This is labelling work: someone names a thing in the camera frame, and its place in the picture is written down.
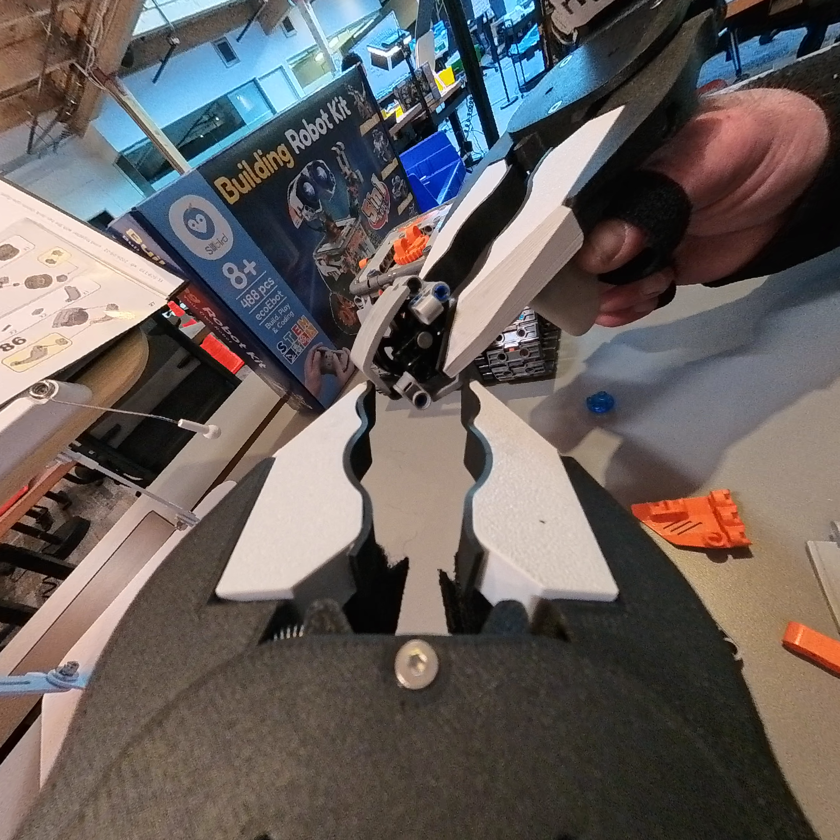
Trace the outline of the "blue robot kit box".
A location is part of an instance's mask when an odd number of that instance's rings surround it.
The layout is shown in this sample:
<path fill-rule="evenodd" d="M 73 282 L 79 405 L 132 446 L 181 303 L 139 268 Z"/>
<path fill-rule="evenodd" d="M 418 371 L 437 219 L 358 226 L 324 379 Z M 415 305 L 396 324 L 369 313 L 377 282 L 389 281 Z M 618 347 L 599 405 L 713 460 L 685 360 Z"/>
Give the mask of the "blue robot kit box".
<path fill-rule="evenodd" d="M 353 375 L 359 261 L 418 213 L 360 65 L 129 214 L 182 255 L 323 409 Z"/>

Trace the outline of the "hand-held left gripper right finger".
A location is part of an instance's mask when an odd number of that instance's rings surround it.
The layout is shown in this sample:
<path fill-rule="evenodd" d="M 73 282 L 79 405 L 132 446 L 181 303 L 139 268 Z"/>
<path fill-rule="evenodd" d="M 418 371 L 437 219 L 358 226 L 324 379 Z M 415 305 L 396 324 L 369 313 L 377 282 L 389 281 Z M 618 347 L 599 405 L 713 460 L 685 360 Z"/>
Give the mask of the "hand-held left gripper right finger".
<path fill-rule="evenodd" d="M 465 427 L 481 462 L 465 500 L 478 593 L 614 602 L 617 584 L 558 450 L 483 385 L 465 385 Z"/>

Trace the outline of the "red plastic object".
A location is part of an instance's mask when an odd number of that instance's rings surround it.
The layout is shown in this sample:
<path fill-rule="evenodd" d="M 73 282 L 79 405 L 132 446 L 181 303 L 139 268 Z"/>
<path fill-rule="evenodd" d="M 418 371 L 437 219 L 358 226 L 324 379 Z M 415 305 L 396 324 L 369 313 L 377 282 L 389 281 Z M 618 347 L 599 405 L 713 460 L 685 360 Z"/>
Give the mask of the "red plastic object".
<path fill-rule="evenodd" d="M 237 375 L 245 366 L 234 351 L 231 351 L 223 341 L 210 332 L 198 341 L 198 345 L 233 375 Z"/>

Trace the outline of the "white stand base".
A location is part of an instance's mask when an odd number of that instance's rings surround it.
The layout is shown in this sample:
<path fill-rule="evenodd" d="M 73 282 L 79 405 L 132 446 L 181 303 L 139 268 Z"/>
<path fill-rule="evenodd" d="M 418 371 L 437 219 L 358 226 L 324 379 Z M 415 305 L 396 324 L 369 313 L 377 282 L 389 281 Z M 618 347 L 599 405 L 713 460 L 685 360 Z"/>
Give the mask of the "white stand base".
<path fill-rule="evenodd" d="M 220 436 L 196 436 L 107 531 L 2 651 L 2 677 L 46 674 L 77 662 L 90 676 L 132 600 L 189 531 L 177 509 L 197 516 L 229 491 L 224 481 L 283 405 L 249 378 L 211 417 Z M 12 838 L 52 771 L 81 690 L 4 696 L 1 701 L 1 832 Z"/>

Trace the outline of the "grey building block arm assembly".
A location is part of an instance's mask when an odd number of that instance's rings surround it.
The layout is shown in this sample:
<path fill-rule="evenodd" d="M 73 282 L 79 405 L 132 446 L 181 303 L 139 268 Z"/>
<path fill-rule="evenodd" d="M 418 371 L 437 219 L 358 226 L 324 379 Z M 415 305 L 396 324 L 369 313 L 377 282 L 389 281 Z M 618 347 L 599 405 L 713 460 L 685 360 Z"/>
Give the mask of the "grey building block arm assembly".
<path fill-rule="evenodd" d="M 455 299 L 442 281 L 405 276 L 368 308 L 350 357 L 376 390 L 424 410 L 461 388 L 462 374 L 444 373 Z"/>

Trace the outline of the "grey panel piece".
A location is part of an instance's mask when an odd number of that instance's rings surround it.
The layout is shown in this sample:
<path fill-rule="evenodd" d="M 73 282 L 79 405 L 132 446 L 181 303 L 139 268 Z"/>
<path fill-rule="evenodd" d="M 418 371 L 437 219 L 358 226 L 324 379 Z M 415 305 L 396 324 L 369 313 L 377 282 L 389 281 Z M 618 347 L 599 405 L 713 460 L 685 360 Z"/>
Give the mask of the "grey panel piece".
<path fill-rule="evenodd" d="M 807 541 L 806 552 L 812 564 L 815 577 L 826 598 L 826 603 L 837 630 L 839 630 L 839 521 L 829 527 L 827 540 Z"/>

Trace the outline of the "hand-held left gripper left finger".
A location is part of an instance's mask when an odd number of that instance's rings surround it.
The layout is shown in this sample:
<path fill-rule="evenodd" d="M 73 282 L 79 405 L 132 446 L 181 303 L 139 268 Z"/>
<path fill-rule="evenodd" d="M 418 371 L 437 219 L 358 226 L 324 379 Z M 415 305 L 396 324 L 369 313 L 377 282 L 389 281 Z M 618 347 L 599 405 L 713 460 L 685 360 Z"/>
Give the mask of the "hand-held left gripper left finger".
<path fill-rule="evenodd" d="M 357 385 L 271 458 L 216 586 L 224 601 L 348 601 L 351 555 L 372 535 L 375 389 Z"/>

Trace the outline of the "blue storage bin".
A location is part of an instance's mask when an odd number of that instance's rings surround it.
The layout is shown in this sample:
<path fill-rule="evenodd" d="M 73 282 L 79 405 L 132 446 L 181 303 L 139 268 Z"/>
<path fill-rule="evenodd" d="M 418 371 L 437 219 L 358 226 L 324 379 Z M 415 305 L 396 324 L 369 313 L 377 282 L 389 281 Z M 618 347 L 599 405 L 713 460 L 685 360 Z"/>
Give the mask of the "blue storage bin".
<path fill-rule="evenodd" d="M 400 154 L 420 213 L 456 197 L 467 175 L 464 162 L 445 132 L 435 132 Z"/>

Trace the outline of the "orange toothed building piece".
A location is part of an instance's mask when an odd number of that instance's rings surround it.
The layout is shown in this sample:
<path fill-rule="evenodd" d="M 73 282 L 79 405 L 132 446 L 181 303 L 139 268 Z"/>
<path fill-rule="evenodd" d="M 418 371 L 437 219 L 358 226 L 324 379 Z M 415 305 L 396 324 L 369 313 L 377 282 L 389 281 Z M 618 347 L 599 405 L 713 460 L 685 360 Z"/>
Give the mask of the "orange toothed building piece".
<path fill-rule="evenodd" d="M 729 489 L 702 497 L 633 504 L 637 520 L 669 543 L 689 549 L 724 550 L 751 545 Z"/>

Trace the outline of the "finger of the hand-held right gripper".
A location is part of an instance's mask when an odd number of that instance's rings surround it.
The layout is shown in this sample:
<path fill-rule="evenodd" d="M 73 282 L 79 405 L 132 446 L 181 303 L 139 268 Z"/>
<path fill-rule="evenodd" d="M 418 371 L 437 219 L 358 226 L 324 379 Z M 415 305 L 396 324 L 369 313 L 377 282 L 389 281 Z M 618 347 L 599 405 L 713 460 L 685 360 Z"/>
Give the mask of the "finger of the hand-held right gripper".
<path fill-rule="evenodd" d="M 600 288 L 593 275 L 568 267 L 584 238 L 568 202 L 625 141 L 624 112 L 618 107 L 587 122 L 532 172 L 524 204 L 458 297 L 448 336 L 449 378 L 456 378 L 531 303 L 574 336 L 592 327 Z"/>
<path fill-rule="evenodd" d="M 459 197 L 426 258 L 419 277 L 454 291 L 467 281 L 489 246 L 518 214 L 527 177 L 518 164 L 491 163 Z"/>

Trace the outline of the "person's right hand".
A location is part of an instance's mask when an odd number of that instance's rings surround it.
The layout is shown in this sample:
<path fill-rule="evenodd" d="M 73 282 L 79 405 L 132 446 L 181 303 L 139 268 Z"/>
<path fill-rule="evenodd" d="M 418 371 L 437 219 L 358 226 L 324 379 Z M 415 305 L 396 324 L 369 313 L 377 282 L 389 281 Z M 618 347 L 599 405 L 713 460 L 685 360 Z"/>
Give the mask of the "person's right hand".
<path fill-rule="evenodd" d="M 677 184 L 689 222 L 668 264 L 623 286 L 602 280 L 595 324 L 617 328 L 658 308 L 671 287 L 772 274 L 832 248 L 833 211 L 812 198 L 835 196 L 829 156 L 833 128 L 825 110 L 797 91 L 724 91 L 647 159 L 643 172 Z"/>

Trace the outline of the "tracked toy robot base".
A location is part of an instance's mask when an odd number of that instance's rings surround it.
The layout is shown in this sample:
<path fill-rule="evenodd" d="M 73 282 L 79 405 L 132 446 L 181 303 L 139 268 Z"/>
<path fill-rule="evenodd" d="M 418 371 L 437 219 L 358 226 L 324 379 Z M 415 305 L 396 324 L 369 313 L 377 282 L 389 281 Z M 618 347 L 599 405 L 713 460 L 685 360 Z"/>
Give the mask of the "tracked toy robot base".
<path fill-rule="evenodd" d="M 360 323 L 387 288 L 424 267 L 454 203 L 451 199 L 409 218 L 385 236 L 373 256 L 359 261 L 350 294 Z M 475 364 L 486 385 L 538 381 L 555 376 L 559 347 L 560 330 L 527 307 L 498 333 Z"/>

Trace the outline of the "orange beam piece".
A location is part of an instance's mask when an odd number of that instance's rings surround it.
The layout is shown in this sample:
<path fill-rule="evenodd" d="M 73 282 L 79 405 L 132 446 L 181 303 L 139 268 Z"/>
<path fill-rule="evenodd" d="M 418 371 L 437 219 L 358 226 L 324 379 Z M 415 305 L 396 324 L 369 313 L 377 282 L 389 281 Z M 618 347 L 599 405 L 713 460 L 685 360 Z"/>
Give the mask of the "orange beam piece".
<path fill-rule="evenodd" d="M 790 653 L 839 677 L 839 640 L 802 623 L 789 622 L 781 643 Z"/>

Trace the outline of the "instruction booklet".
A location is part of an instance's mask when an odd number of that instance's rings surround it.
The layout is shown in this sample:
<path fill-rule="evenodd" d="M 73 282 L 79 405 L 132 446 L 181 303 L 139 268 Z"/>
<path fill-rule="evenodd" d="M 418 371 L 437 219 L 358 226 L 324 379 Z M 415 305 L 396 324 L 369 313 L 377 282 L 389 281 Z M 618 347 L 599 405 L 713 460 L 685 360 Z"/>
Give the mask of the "instruction booklet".
<path fill-rule="evenodd" d="M 1 181 L 1 403 L 165 308 L 185 281 Z"/>

